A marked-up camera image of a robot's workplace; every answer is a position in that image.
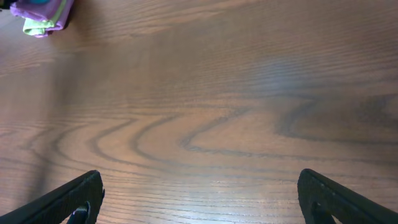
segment wooden table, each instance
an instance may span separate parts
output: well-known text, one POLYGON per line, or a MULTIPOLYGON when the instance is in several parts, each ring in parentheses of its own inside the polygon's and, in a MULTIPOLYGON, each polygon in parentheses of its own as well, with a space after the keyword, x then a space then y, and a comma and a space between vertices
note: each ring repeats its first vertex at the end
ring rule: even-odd
POLYGON ((98 223, 303 223, 314 169, 398 212, 398 3, 76 0, 0 13, 0 214, 101 172, 98 223))

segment tabletop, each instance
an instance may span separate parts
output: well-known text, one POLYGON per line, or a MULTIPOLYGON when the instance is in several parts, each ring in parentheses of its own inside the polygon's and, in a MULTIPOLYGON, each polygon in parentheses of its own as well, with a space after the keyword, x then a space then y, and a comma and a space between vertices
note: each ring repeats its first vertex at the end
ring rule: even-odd
POLYGON ((88 170, 105 223, 304 223, 313 169, 398 212, 398 3, 76 0, 0 12, 0 215, 88 170))

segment cloth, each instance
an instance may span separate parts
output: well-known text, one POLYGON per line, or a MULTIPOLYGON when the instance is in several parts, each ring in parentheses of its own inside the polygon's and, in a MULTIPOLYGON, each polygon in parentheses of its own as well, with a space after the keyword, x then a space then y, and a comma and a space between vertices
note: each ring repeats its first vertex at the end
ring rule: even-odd
POLYGON ((21 16, 35 21, 48 21, 57 13, 62 0, 50 0, 44 4, 33 4, 29 0, 17 0, 10 6, 15 16, 21 16))
POLYGON ((67 3, 65 5, 65 7, 63 8, 62 14, 59 18, 59 20, 55 23, 54 27, 49 27, 45 29, 45 34, 37 34, 34 35, 37 38, 41 38, 41 37, 47 37, 50 35, 50 32, 52 32, 53 30, 62 30, 65 28, 65 24, 67 23, 68 20, 68 15, 70 12, 70 9, 72 8, 74 0, 67 0, 67 3))
POLYGON ((51 18, 48 21, 39 22, 33 19, 26 18, 23 28, 24 33, 27 35, 44 35, 46 29, 54 28, 65 8, 66 3, 67 0, 62 0, 61 5, 58 8, 55 15, 53 16, 53 18, 51 18))

